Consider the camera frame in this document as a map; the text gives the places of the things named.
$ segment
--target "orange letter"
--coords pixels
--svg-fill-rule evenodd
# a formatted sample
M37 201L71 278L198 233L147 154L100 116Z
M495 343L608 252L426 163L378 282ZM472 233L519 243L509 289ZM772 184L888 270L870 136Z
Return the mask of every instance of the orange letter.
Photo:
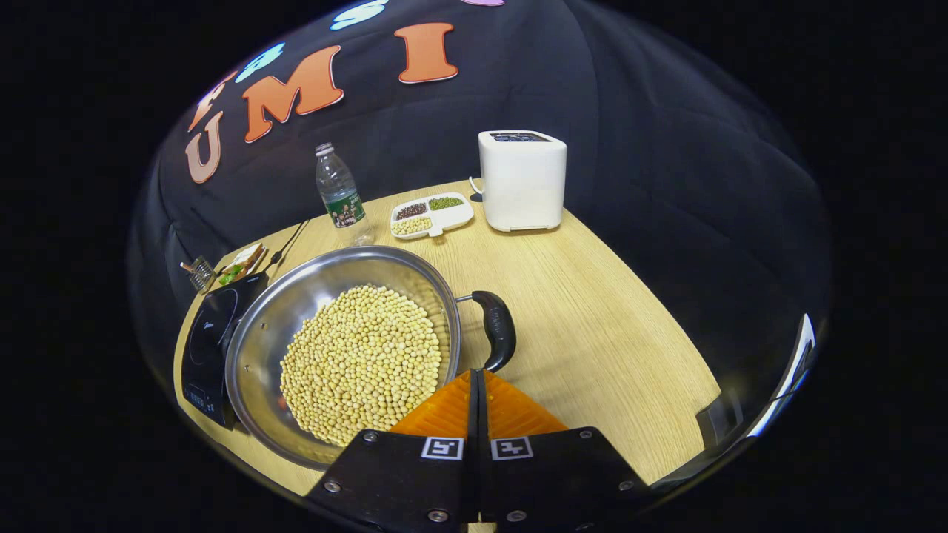
M184 150L185 155L188 156L188 170L191 172L191 179L194 180L194 183L207 181L221 162L221 134L218 130L218 124L223 115L223 111L218 111L217 115L208 120L208 125L204 126L204 131L208 132L208 146L210 147L207 163L201 163L201 156L198 154L197 142L201 140L200 133L191 139L188 148Z
M194 113L194 120L192 120L192 121L191 121L191 125L188 126L188 133L190 133L191 130L194 129L194 126L196 126L197 123L198 123L201 119L203 119L205 115L207 115L208 111L210 111L210 101L214 100L215 98L218 97L218 95L221 94L221 91L224 90L224 83L227 83L228 80L230 80L231 78L233 78L233 77L236 76L236 75L237 75L237 71L236 71L236 70L233 71L233 72L231 72L231 73L230 73L230 76L227 76L226 78L224 78L224 80L223 80L222 82L218 83L217 86L214 87L214 88L207 94L207 96L205 96L204 98L201 99L201 101L197 104L197 112Z
M266 119L269 111L280 122L290 120L290 111L297 93L300 104L297 114L306 115L342 100L343 93L333 85L333 56L340 46L329 46L300 61L286 84L273 76L254 83L244 92L250 127L244 140L253 142L269 133L273 122Z
M458 75L458 67L447 62L445 34L454 26L430 22L400 28L395 36L405 39L405 72L398 75L402 83L434 82Z

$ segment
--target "stainless steel wok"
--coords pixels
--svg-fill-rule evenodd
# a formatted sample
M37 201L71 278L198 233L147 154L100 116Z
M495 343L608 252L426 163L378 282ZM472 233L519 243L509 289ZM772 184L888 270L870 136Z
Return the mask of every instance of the stainless steel wok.
M280 361L304 319L343 291L365 284L397 290L428 311L442 351L439 388L456 376L461 357L457 302L474 300L483 307L484 330L491 343L486 370L497 371L513 355L516 334L503 301L485 291L455 299L441 274L413 253L367 246L311 259L283 275L250 306L234 330L225 367L237 417L260 442L294 463L325 469L342 448L300 429L292 413L281 408Z

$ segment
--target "green vegetable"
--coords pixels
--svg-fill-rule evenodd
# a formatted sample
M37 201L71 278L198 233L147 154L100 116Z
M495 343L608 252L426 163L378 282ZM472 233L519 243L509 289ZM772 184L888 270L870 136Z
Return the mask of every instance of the green vegetable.
M243 269L244 269L243 265L235 266L234 268L230 270L230 272L221 276L221 279L218 280L218 283L220 283L221 285L229 284L230 282L233 281L235 277L237 277L237 274L240 274L240 271Z
M464 201L460 198L453 198L451 196L446 196L442 198L434 198L429 201L432 211L442 210L444 208L453 208L454 206L460 206Z

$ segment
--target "bottle label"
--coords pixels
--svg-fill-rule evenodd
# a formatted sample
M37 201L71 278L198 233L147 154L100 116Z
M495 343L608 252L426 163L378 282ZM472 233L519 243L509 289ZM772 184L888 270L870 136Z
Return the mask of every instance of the bottle label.
M337 228L347 228L365 218L365 210L362 209L362 200L359 199L358 193L326 204L326 210Z

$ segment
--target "blue letter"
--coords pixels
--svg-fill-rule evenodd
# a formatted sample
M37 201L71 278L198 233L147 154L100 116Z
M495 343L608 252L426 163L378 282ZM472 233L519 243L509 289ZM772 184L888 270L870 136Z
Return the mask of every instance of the blue letter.
M336 18L333 19L332 26L329 29L335 31L337 29L343 29L347 26L353 24L358 24L364 20L369 20L372 17L376 16L378 13L381 13L385 8L383 4L388 4L389 0L373 0L367 4L362 4L361 6L355 6L352 9L346 9L342 13L336 15Z
M246 80L247 76L260 70L261 68L267 66L268 64L273 63L273 60L280 57L280 54L283 53L283 45L285 44L286 43L280 43L276 46L273 46L266 52L257 56L257 59L246 64L246 66L244 67L244 71L240 73L240 76L238 76L236 80L234 80L234 83L240 83L243 80Z

